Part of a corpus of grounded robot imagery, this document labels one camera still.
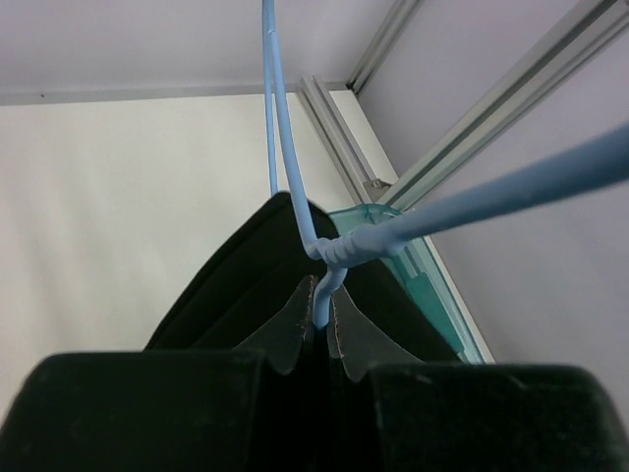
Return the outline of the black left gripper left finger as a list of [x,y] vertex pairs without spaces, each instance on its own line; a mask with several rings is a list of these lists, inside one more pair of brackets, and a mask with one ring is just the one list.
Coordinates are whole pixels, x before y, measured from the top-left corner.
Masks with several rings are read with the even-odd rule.
[[315,281],[229,350],[62,353],[1,428],[5,471],[312,471]]

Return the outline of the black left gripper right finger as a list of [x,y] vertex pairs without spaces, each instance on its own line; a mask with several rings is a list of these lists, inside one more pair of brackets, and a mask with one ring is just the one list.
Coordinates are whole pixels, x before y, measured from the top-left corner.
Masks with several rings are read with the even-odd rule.
[[584,369],[424,363],[338,291],[326,331],[331,471],[624,471],[628,436]]

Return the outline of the black trousers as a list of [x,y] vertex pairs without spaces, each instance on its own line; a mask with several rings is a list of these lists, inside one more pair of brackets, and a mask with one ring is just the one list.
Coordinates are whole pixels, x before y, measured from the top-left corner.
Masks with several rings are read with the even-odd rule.
[[[303,248],[288,193],[267,200],[201,267],[146,347],[231,349],[264,325],[303,278],[326,266]],[[351,268],[344,286],[357,308],[422,361],[459,357],[381,261]]]

